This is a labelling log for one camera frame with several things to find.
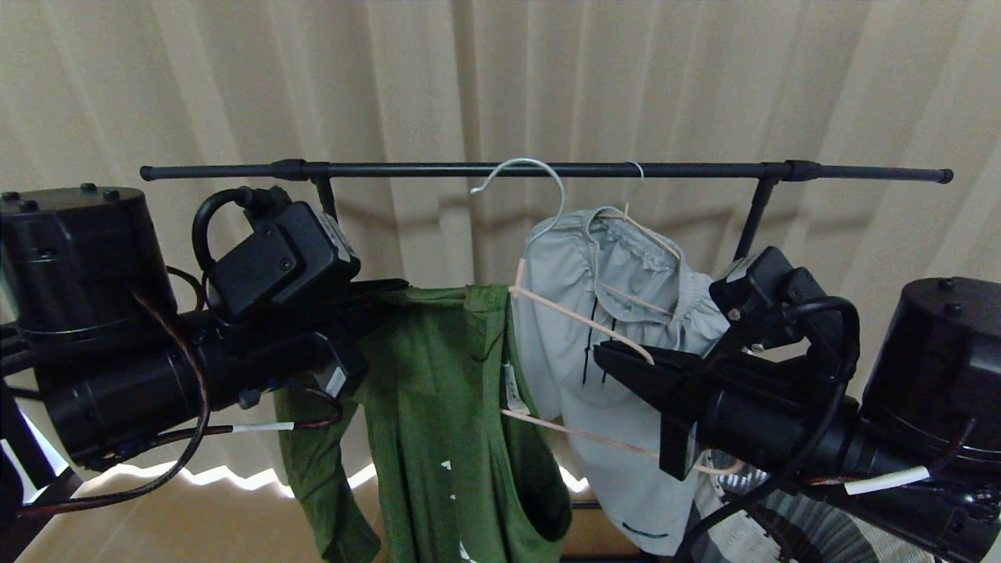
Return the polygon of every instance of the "brown floor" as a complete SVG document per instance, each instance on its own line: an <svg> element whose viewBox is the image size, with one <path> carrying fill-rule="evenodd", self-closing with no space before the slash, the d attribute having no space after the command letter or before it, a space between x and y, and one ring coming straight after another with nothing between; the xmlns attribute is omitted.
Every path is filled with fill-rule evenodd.
<svg viewBox="0 0 1001 563"><path fill-rule="evenodd" d="M143 482L118 475L84 494L129 489ZM362 512L381 532L377 483L355 489ZM587 492L579 497L587 498ZM567 554L637 553L599 510L578 510ZM376 561L383 561L379 554ZM241 489L229 480L196 485L175 478L142 499L54 518L17 563L319 563L295 499L277 484Z"/></svg>

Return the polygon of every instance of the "beige curtain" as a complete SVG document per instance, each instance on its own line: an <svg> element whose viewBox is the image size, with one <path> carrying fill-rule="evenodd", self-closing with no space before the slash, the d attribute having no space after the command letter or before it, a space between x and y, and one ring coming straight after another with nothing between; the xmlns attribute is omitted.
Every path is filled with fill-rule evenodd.
<svg viewBox="0 0 1001 563"><path fill-rule="evenodd" d="M859 394L905 283L1001 279L998 29L993 0L13 0L0 3L0 181L140 187L166 261L194 270L194 210L245 180L145 183L141 164L531 155L952 167L945 186L821 180L773 196L757 245L781 246L863 314ZM506 179L470 197L468 185L335 180L363 277L512 280L556 190ZM621 203L630 186L569 185L570 208ZM308 184L284 186L315 201ZM650 179L635 214L719 273L752 191L751 180ZM248 232L235 212L213 228L217 253ZM272 416L265 402L215 420ZM363 429L346 446L348 473L368 463ZM206 439L192 468L246 476L277 463L273 436L244 434Z"/></svg>

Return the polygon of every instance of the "black metal frame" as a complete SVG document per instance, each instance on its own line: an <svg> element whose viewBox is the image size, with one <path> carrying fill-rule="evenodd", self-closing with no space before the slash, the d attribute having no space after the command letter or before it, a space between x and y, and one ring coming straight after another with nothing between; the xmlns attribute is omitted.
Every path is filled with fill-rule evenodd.
<svg viewBox="0 0 1001 563"><path fill-rule="evenodd" d="M236 164L225 166L142 166L144 180L168 178L271 177L292 181L311 181L316 186L323 210L336 218L332 177L482 177L489 175L498 162L307 162L278 160L270 164ZM817 178L850 178L874 180L913 180L949 183L953 173L948 168L886 168L876 166L831 166L809 160L757 163L706 162L558 162L550 164L564 177L579 178L757 178L754 199L744 222L741 239L734 259L744 257L751 249L761 217L768 206L773 188L780 181L807 181ZM538 177L547 172L531 164L516 164L505 168L500 176Z"/></svg>

